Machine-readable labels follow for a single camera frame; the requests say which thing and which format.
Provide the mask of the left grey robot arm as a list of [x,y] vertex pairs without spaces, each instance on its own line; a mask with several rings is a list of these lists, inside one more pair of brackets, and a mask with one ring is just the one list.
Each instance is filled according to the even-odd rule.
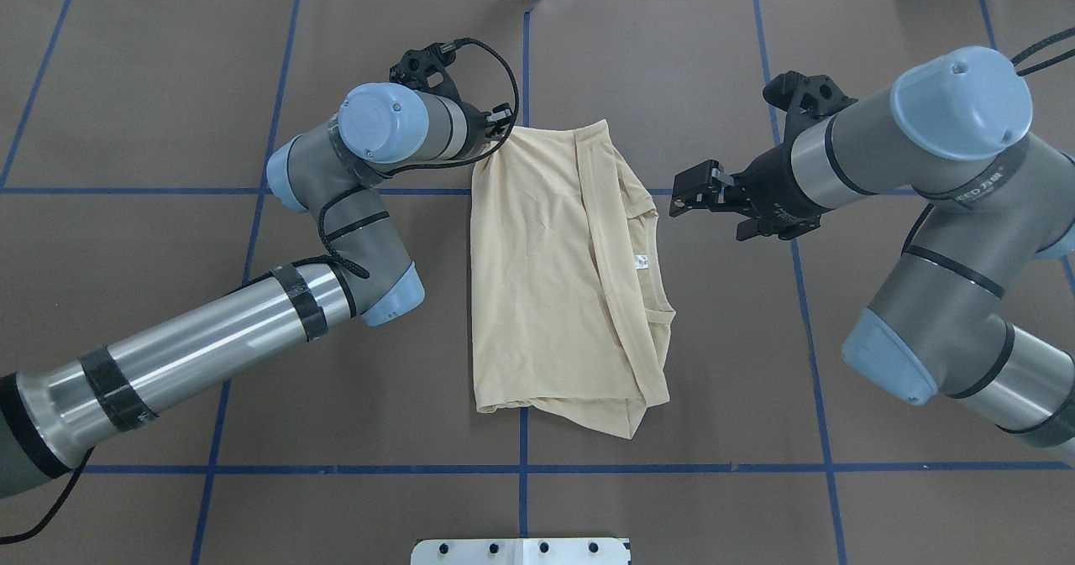
[[379,195],[410,170],[477,162],[506,143],[518,101],[481,111],[447,72],[461,38],[407,50],[385,82],[354,87],[327,121],[266,160],[266,184],[307,213],[325,253],[285,263],[233,292],[47,374],[3,377],[1,492],[15,496],[76,469],[96,445],[154,422],[350,319],[379,327],[425,300],[414,259]]

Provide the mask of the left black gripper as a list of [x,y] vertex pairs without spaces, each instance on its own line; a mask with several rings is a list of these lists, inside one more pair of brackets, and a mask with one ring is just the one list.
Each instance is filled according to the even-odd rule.
[[489,111],[464,100],[447,67],[458,50],[476,46],[494,57],[506,71],[511,86],[515,75],[498,52],[483,41],[434,42],[419,50],[407,50],[389,69],[389,81],[410,88],[425,107],[416,145],[404,145],[408,159],[484,159],[496,151],[515,126],[515,103],[500,103]]

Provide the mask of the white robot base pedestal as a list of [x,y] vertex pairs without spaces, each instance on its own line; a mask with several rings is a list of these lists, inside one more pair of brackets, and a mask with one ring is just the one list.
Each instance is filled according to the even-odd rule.
[[628,539],[615,537],[427,539],[411,564],[631,564]]

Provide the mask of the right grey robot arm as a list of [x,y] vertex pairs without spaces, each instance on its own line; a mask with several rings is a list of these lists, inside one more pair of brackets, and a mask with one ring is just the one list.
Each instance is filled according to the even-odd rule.
[[997,307],[1033,260],[1072,252],[1072,156],[1031,132],[1026,60],[963,46],[856,99],[826,75],[768,81],[784,137],[745,170],[707,160],[674,178],[669,214],[729,212],[740,241],[796,240],[828,212],[911,187],[926,208],[842,354],[911,405],[943,394],[1009,437],[1072,463],[1072,354]]

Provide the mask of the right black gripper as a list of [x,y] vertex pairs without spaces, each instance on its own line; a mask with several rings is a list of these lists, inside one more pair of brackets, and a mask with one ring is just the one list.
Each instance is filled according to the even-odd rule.
[[768,81],[763,99],[784,111],[784,141],[728,174],[718,160],[679,172],[669,217],[686,212],[730,212],[745,218],[736,240],[796,240],[821,224],[821,216],[854,202],[855,187],[836,169],[831,124],[857,99],[829,76],[787,71]]

